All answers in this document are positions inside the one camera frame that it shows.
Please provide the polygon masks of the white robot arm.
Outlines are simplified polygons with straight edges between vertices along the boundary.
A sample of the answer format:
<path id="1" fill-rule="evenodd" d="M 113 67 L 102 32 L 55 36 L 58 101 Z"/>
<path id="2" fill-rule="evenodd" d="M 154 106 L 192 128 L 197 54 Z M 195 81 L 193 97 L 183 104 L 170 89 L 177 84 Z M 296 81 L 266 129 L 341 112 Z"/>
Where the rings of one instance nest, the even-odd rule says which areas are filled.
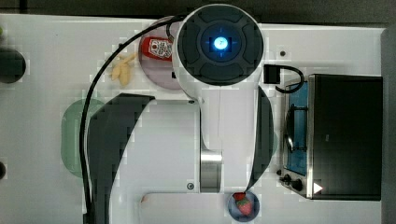
<path id="1" fill-rule="evenodd" d="M 271 104 L 260 87 L 257 22 L 224 4 L 195 9 L 173 43 L 184 101 L 121 93 L 91 118 L 92 208 L 86 224 L 143 224 L 151 193 L 204 195 L 253 186 L 272 156 Z"/>

